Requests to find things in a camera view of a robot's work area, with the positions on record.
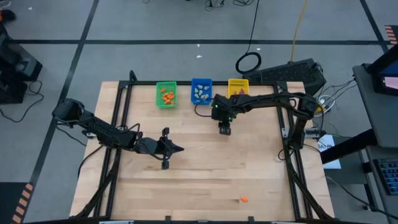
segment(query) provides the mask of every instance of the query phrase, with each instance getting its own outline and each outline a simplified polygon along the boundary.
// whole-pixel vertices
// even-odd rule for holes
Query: plastic basket
[[[249,94],[249,80],[230,78],[228,80],[228,97],[239,94]]]
[[[213,80],[210,78],[192,78],[191,84],[191,102],[194,105],[209,105],[211,102],[211,98],[213,97]],[[203,91],[202,95],[209,94],[209,98],[207,100],[196,99],[195,98],[195,88],[199,90],[198,85],[203,86],[201,89]]]
[[[164,93],[169,93],[170,90],[174,93],[174,99],[172,101],[175,102],[173,105],[168,105],[162,100],[163,94],[161,90],[165,88],[166,91]],[[174,108],[177,106],[177,82],[158,82],[156,83],[156,106],[159,108]]]

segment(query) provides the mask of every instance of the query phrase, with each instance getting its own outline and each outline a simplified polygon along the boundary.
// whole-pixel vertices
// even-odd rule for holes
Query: yellow basket
[[[230,78],[228,80],[228,98],[231,95],[249,94],[249,80]]]

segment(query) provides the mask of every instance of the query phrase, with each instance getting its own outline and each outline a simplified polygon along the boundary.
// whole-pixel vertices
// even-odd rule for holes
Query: green basket
[[[169,93],[170,90],[173,91],[175,97],[173,101],[175,104],[167,105],[165,101],[162,100],[163,94],[161,89],[166,88],[166,93]],[[159,108],[174,108],[177,105],[177,82],[158,82],[156,83],[156,106]]]

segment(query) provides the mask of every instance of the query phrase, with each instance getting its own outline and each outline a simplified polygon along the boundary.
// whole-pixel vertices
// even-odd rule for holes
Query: black floor stripe
[[[79,44],[80,40],[12,40],[12,44]],[[84,44],[157,45],[157,44],[248,44],[249,40],[84,40]],[[252,44],[291,45],[293,40],[252,40]],[[387,40],[296,40],[297,45],[389,45]]]
[[[360,0],[360,1],[361,1],[363,10],[365,11],[366,17],[368,17],[368,20],[372,26],[373,32],[376,35],[377,40],[381,43],[381,45],[380,45],[381,49],[383,49],[383,52],[386,53],[388,51],[387,44],[383,44],[383,43],[385,43],[385,41],[383,39],[383,36],[380,33],[380,30],[376,24],[376,21],[374,20],[374,18],[372,16],[371,10],[369,9],[369,6],[365,0]]]
[[[86,38],[87,38],[88,31],[89,31],[90,26],[91,26],[91,22],[93,21],[94,14],[95,14],[96,8],[98,6],[98,1],[99,0],[94,0],[93,5],[91,7],[90,14],[88,15],[85,28],[83,29],[83,33],[81,35],[80,41],[78,43],[78,47],[77,47],[76,52],[75,52],[75,56],[73,57],[72,63],[71,63],[70,68],[69,68],[68,75],[67,75],[67,77],[65,79],[65,83],[63,84],[63,88],[62,88],[59,100],[64,100],[66,98],[67,94],[68,94],[68,90],[69,90],[70,84],[72,82],[72,78],[73,78],[73,76],[75,74],[75,70],[76,70],[77,64],[79,62],[81,51],[83,50],[84,40],[86,40]],[[30,182],[34,186],[37,185],[37,181],[38,181],[38,179],[40,177],[40,173],[42,171],[45,158],[47,157],[47,153],[48,153],[49,148],[50,148],[50,143],[51,143],[51,140],[53,138],[56,125],[57,125],[57,122],[54,119],[51,120],[49,129],[47,130],[47,134],[45,135],[45,139],[44,139],[42,148],[40,150],[39,158],[37,159],[37,162],[36,162],[36,165],[34,167],[32,176],[30,178]]]

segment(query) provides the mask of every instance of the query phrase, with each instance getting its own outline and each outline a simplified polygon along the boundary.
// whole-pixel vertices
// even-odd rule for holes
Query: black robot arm
[[[297,109],[290,102],[298,98]],[[211,104],[211,118],[219,121],[220,134],[230,135],[230,122],[236,118],[238,113],[246,113],[254,108],[267,108],[281,106],[288,114],[297,117],[295,124],[289,128],[286,138],[287,144],[295,149],[303,148],[305,137],[304,127],[308,120],[313,118],[317,108],[317,100],[304,93],[275,93],[269,95],[249,96],[232,95],[229,99],[216,94]]]
[[[162,136],[158,141],[152,138],[142,138],[139,124],[137,124],[138,131],[131,131],[132,128],[120,130],[85,110],[84,105],[77,100],[66,99],[61,102],[52,112],[52,116],[61,125],[71,128],[74,125],[79,125],[85,129],[83,133],[95,134],[99,143],[103,146],[149,154],[158,160],[162,160],[162,169],[169,168],[168,159],[173,153],[184,150],[168,139],[169,128],[163,129]],[[163,158],[156,156],[156,154],[163,155]]]

